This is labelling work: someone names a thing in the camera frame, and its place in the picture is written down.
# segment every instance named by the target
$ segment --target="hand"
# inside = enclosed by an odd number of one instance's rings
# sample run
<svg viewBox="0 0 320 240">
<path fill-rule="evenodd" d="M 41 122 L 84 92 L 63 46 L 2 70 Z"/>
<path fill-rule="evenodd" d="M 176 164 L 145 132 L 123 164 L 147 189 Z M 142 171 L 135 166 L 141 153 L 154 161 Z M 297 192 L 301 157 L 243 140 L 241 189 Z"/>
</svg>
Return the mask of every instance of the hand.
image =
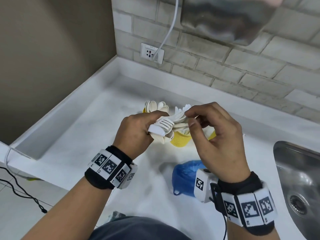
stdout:
<svg viewBox="0 0 320 240">
<path fill-rule="evenodd" d="M 154 111 L 139 113 L 125 117 L 118 129 L 113 145 L 126 153 L 132 160 L 136 159 L 153 142 L 148 128 L 161 116 L 169 116 L 166 112 Z"/>
<path fill-rule="evenodd" d="M 250 176 L 241 125 L 216 102 L 193 106 L 186 111 L 194 144 L 203 164 L 227 183 Z M 208 141 L 202 128 L 213 126 L 217 136 Z"/>
</svg>

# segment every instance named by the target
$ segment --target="roll of blue garbage bags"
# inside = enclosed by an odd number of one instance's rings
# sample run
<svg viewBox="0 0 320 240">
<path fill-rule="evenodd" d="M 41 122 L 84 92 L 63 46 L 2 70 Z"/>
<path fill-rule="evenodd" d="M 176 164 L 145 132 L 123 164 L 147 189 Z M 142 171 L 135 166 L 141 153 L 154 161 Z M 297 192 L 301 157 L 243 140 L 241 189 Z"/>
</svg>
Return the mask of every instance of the roll of blue garbage bags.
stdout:
<svg viewBox="0 0 320 240">
<path fill-rule="evenodd" d="M 201 160 L 188 161 L 178 164 L 172 172 L 172 186 L 174 195 L 188 195 L 195 197 L 193 190 L 195 187 L 197 170 L 206 168 Z"/>
</svg>

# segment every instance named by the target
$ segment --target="tile floor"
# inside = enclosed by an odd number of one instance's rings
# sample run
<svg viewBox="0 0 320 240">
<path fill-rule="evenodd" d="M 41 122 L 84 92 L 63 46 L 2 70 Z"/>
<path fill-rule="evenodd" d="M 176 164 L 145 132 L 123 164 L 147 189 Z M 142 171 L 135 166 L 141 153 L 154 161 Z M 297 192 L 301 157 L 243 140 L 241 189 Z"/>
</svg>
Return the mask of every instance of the tile floor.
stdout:
<svg viewBox="0 0 320 240">
<path fill-rule="evenodd" d="M 27 175 L 18 170 L 15 172 Z M 0 179 L 11 182 L 17 191 L 22 191 L 6 170 L 0 169 Z M 45 181 L 30 182 L 19 177 L 17 180 L 26 192 L 41 201 L 40 204 L 46 210 L 50 210 L 68 192 Z M 16 196 L 11 186 L 0 181 L 0 239 L 21 239 L 43 216 L 44 214 L 32 199 Z"/>
</svg>

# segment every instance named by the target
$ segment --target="paper towel dispenser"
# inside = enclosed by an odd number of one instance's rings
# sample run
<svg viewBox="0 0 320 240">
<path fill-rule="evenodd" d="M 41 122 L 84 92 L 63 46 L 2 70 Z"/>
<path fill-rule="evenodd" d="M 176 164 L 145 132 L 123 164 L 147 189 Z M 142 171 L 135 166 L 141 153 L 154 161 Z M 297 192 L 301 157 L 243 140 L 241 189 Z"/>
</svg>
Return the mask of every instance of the paper towel dispenser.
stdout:
<svg viewBox="0 0 320 240">
<path fill-rule="evenodd" d="M 181 25 L 228 43 L 249 45 L 283 0 L 183 0 Z"/>
</svg>

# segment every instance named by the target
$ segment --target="black wristband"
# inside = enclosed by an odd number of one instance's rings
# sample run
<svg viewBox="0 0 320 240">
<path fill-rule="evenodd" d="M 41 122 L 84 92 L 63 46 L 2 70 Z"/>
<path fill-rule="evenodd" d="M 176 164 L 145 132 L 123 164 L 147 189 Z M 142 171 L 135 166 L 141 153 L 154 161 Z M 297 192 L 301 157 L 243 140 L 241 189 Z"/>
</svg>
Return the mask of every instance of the black wristband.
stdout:
<svg viewBox="0 0 320 240">
<path fill-rule="evenodd" d="M 259 189 L 262 189 L 262 182 L 260 181 L 258 175 L 254 172 L 251 172 L 250 176 L 239 183 L 226 183 L 221 180 L 218 180 L 218 186 L 221 192 L 229 193 L 234 195 L 234 200 L 238 209 L 241 208 L 237 195 L 253 193 Z M 240 214 L 242 222 L 245 222 L 244 216 Z M 270 234 L 275 228 L 275 222 L 272 221 L 267 225 L 262 226 L 251 226 L 247 227 L 246 224 L 243 224 L 244 228 L 255 236 L 265 236 Z"/>
<path fill-rule="evenodd" d="M 128 157 L 123 151 L 115 147 L 114 145 L 111 145 L 106 148 L 106 151 L 110 152 L 117 158 L 119 158 L 124 164 L 130 166 L 132 163 L 132 159 Z M 86 180 L 94 187 L 101 189 L 101 190 L 106 190 L 110 189 L 113 190 L 115 187 L 110 181 L 106 180 L 102 176 L 100 176 L 98 173 L 96 173 L 94 170 L 91 168 L 88 168 L 86 172 L 84 173 L 84 177 Z"/>
</svg>

